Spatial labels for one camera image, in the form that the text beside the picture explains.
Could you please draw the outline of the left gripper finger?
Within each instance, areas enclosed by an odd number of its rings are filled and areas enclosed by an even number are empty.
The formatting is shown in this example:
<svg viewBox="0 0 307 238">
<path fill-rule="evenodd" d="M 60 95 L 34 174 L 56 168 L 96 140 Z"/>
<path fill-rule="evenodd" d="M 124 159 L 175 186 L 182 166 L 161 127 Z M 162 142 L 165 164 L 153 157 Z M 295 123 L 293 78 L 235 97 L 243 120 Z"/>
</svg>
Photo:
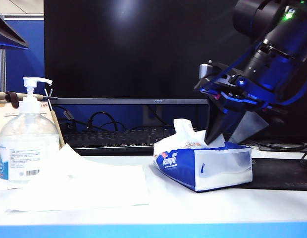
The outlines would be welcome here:
<svg viewBox="0 0 307 238">
<path fill-rule="evenodd" d="M 28 49 L 28 43 L 0 15 L 0 49 Z"/>
</svg>

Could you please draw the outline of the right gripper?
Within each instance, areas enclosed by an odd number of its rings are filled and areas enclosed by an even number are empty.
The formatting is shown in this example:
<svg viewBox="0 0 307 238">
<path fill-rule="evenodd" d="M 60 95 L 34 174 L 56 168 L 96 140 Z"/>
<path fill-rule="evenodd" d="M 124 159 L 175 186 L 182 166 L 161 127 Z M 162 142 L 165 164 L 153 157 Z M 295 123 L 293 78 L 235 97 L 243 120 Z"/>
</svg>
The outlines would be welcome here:
<svg viewBox="0 0 307 238">
<path fill-rule="evenodd" d="M 237 144 L 268 127 L 254 111 L 290 103 L 282 90 L 299 66 L 300 41 L 293 39 L 265 39 L 231 65 L 201 64 L 194 89 L 208 96 L 205 143 L 233 129 L 229 142 Z"/>
</svg>

